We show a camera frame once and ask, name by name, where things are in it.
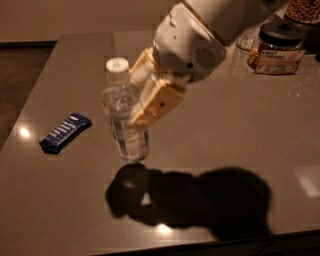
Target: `floor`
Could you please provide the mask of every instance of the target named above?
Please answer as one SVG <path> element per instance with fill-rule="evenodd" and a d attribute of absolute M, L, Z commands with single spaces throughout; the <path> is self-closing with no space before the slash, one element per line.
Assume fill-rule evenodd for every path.
<path fill-rule="evenodd" d="M 0 47 L 0 150 L 53 47 Z"/>

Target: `table surface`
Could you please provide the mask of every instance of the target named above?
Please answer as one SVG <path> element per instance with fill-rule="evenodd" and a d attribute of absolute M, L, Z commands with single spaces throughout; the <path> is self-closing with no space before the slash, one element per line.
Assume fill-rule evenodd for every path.
<path fill-rule="evenodd" d="M 260 234 L 254 225 L 273 234 L 320 229 L 320 63 L 313 55 L 295 75 L 254 75 L 247 53 L 230 46 L 219 68 L 188 85 L 181 105 L 149 128 L 143 168 L 118 176 L 141 183 L 125 184 L 127 194 L 117 186 L 126 163 L 101 107 L 104 62 L 126 56 L 132 65 L 153 37 L 61 36 L 0 154 L 2 255 L 212 242 L 241 238 L 244 224 L 249 235 Z M 38 142 L 73 112 L 93 125 L 59 155 L 44 154 Z"/>

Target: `glass jar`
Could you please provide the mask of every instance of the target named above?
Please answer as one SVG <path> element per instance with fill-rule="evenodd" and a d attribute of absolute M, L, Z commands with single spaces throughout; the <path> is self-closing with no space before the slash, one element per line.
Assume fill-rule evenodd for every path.
<path fill-rule="evenodd" d="M 320 23 L 320 0 L 291 0 L 286 16 L 302 23 Z"/>
<path fill-rule="evenodd" d="M 247 63 L 255 73 L 294 73 L 304 54 L 300 50 L 302 37 L 302 30 L 288 20 L 278 18 L 265 23 L 253 41 Z"/>

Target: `jar label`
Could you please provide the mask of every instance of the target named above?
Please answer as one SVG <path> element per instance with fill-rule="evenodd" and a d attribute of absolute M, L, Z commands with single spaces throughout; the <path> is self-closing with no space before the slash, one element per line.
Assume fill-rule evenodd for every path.
<path fill-rule="evenodd" d="M 287 75 L 294 74 L 305 50 L 272 51 L 263 50 L 260 54 L 255 74 Z"/>

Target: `candy bar wrapper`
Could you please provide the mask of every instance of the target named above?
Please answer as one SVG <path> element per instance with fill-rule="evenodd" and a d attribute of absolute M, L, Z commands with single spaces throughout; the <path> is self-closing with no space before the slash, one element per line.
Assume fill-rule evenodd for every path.
<path fill-rule="evenodd" d="M 91 121 L 88 118 L 72 113 L 39 144 L 45 153 L 59 154 L 71 140 L 90 126 Z"/>

